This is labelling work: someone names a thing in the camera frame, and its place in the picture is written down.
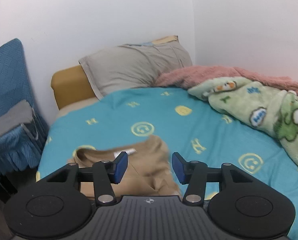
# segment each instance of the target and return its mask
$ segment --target green cartoon frog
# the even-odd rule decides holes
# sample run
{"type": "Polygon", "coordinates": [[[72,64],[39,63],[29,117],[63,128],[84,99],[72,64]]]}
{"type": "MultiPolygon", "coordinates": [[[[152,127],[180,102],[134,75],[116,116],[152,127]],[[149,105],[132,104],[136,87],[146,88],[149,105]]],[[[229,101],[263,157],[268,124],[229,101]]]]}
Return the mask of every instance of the green cartoon frog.
{"type": "Polygon", "coordinates": [[[274,124],[274,131],[279,140],[288,142],[296,139],[298,134],[298,98],[294,93],[287,93],[283,99],[279,118],[274,124]]]}

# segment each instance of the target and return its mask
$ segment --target bed sheet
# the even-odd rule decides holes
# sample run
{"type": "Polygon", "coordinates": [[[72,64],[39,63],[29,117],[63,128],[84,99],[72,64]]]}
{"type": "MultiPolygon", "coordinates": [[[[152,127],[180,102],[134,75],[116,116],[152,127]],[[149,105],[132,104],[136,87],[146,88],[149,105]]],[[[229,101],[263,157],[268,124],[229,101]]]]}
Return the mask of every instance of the bed sheet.
{"type": "MultiPolygon", "coordinates": [[[[60,117],[50,128],[39,177],[65,165],[78,147],[105,150],[144,141],[150,134],[167,143],[170,157],[179,152],[187,161],[209,167],[233,163],[287,196],[296,208],[288,236],[298,240],[296,164],[273,138],[216,112],[181,88],[121,90],[60,117]]],[[[186,186],[179,186],[184,193],[186,186]]],[[[217,192],[218,184],[208,183],[206,199],[217,192]]]]}

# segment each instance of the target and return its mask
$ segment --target silver screw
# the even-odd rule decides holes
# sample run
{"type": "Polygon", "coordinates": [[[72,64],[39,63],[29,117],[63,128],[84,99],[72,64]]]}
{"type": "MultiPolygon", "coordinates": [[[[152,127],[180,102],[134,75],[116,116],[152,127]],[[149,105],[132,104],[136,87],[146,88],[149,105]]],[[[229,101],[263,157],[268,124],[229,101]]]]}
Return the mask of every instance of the silver screw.
{"type": "Polygon", "coordinates": [[[191,202],[191,203],[197,203],[201,200],[201,197],[195,194],[188,195],[186,197],[186,201],[191,202]]]}
{"type": "Polygon", "coordinates": [[[109,203],[113,200],[113,196],[111,195],[101,195],[98,197],[98,200],[102,203],[109,203]]]}

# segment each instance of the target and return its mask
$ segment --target gray pillowcase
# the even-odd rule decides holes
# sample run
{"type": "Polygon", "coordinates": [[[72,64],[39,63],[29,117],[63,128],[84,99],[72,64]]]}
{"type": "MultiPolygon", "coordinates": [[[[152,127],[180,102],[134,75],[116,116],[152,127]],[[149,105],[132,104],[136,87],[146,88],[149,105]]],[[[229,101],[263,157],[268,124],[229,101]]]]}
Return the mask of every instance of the gray pillowcase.
{"type": "Polygon", "coordinates": [[[178,41],[103,49],[81,58],[79,63],[98,99],[121,89],[150,87],[160,74],[192,65],[178,41]]]}

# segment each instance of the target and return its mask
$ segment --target black circular disc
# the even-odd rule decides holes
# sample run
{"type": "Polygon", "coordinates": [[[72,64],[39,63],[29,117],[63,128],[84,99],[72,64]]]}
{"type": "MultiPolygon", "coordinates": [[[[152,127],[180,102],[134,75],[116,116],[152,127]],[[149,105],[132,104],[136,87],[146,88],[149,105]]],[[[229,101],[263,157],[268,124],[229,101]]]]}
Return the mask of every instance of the black circular disc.
{"type": "Polygon", "coordinates": [[[82,193],[64,183],[48,182],[14,195],[4,207],[4,216],[19,236],[56,238],[79,229],[91,211],[91,203],[82,193]]]}
{"type": "Polygon", "coordinates": [[[208,214],[225,231],[243,238],[273,238],[286,234],[295,217],[291,201],[272,188],[236,183],[209,202],[208,214]]]}

